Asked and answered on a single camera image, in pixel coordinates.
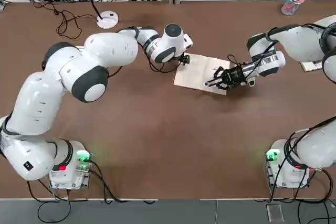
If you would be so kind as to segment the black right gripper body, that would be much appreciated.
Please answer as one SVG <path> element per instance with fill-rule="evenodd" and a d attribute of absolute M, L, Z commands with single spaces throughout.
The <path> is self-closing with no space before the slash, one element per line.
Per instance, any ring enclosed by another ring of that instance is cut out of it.
<path fill-rule="evenodd" d="M 232 83 L 232 88 L 238 85 L 244 86 L 247 84 L 241 65 L 236 65 L 230 69 L 226 69 L 226 72 L 227 77 L 223 80 L 223 82 L 227 84 Z"/>

